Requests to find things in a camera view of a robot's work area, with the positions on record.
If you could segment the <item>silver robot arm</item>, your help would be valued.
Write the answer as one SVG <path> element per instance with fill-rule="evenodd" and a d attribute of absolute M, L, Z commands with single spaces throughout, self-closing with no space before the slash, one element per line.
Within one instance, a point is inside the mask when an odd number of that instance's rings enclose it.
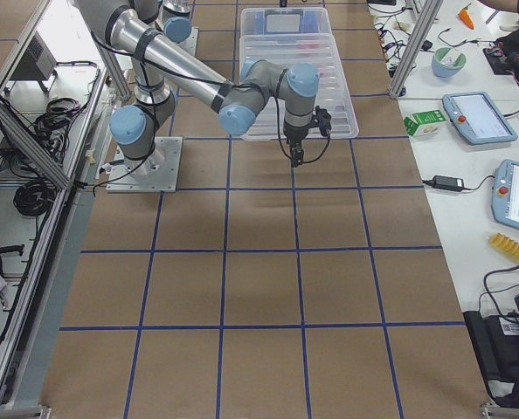
<path fill-rule="evenodd" d="M 286 68 L 264 59 L 250 61 L 235 84 L 155 28 L 159 12 L 155 1 L 78 1 L 75 5 L 101 46 L 123 51 L 161 72 L 217 113 L 229 135 L 245 134 L 267 102 L 275 99 L 285 103 L 277 134 L 287 139 L 292 167 L 305 163 L 301 142 L 311 129 L 330 137 L 329 114 L 315 105 L 320 76 L 314 65 Z"/>

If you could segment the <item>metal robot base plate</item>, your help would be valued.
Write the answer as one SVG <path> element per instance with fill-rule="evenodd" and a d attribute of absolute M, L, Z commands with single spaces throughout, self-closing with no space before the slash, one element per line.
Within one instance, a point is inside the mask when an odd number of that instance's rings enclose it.
<path fill-rule="evenodd" d="M 178 170 L 182 155 L 183 138 L 155 138 L 154 153 L 133 173 L 136 161 L 125 159 L 120 146 L 116 147 L 116 158 L 123 163 L 114 165 L 110 171 L 112 182 L 106 184 L 110 193 L 154 193 L 175 192 Z"/>

